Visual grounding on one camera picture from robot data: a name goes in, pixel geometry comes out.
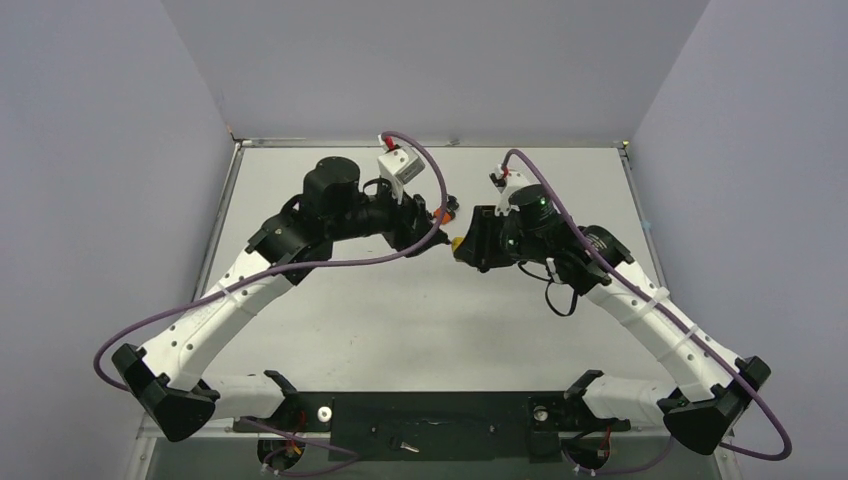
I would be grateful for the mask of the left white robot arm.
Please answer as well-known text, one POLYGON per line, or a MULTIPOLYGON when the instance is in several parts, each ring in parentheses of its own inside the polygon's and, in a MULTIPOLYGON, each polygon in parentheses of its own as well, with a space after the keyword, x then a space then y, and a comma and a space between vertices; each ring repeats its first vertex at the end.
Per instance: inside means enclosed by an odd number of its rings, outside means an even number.
POLYGON ((294 387, 281 374, 214 378, 206 370, 265 307, 330 265, 336 243, 379 235, 395 257, 412 257, 446 242, 424 199, 405 190, 425 162, 394 149, 377 164, 369 193, 354 161, 321 159, 301 192, 263 222, 202 298, 173 313, 160 334, 113 353, 124 384, 168 440, 185 440, 223 418, 259 418, 275 430, 295 423, 294 387))

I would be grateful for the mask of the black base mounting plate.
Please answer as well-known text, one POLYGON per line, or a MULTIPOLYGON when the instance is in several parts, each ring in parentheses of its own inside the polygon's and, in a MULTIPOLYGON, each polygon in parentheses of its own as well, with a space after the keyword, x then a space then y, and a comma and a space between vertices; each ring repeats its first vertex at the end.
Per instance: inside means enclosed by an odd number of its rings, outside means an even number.
POLYGON ((300 392, 266 424, 299 434, 328 434, 338 452, 364 461, 558 463, 581 433, 626 432, 627 420, 596 418, 559 391, 300 392))

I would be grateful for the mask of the aluminium frame rail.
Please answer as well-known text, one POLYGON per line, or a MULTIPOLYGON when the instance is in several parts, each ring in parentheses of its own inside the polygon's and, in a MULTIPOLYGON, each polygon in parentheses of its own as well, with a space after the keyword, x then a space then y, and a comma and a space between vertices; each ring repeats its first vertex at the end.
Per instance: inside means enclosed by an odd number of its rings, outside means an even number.
POLYGON ((645 404, 610 408, 590 404, 589 392, 288 392, 266 415, 233 413, 237 430, 249 422, 285 432, 329 432, 336 440, 368 436, 506 435, 520 432, 584 432, 612 427, 662 426, 679 443, 710 452, 740 412, 727 391, 690 402, 679 390, 645 404))

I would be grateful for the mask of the orange padlock with key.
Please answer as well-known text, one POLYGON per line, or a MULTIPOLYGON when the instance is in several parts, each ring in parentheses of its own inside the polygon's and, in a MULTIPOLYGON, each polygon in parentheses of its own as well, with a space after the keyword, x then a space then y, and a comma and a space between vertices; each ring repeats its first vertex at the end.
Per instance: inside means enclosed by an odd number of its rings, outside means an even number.
POLYGON ((434 220, 439 220, 441 225, 445 225, 455 219, 459 209, 460 204, 458 199, 453 195, 449 195, 445 205, 435 209, 432 216, 434 220))

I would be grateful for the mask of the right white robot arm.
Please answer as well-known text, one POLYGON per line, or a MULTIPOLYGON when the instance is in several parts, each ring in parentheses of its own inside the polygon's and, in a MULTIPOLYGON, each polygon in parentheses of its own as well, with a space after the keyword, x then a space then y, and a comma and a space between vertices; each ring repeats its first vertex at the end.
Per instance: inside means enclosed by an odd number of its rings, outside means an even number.
POLYGON ((770 367, 711 339, 617 238, 597 225, 572 226, 543 186, 522 187, 507 204, 506 210, 475 207, 467 234, 454 242, 454 259, 482 273, 521 263, 544 266, 550 282, 607 312, 672 378, 663 383, 587 371, 564 393, 566 418, 578 427, 611 420, 662 426, 689 450, 713 453, 770 367))

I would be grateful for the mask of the yellow padlock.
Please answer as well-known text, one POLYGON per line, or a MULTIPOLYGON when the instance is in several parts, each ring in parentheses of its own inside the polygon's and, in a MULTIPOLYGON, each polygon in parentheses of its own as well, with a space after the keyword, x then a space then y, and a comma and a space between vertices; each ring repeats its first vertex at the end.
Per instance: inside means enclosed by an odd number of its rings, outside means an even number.
POLYGON ((463 243, 463 241, 464 241, 464 240, 465 240, 465 238, 464 238, 464 237, 455 237, 455 238, 453 238, 453 239, 451 240, 451 251, 452 251, 452 252, 456 252, 456 251, 460 248, 460 246, 462 245, 462 243, 463 243))

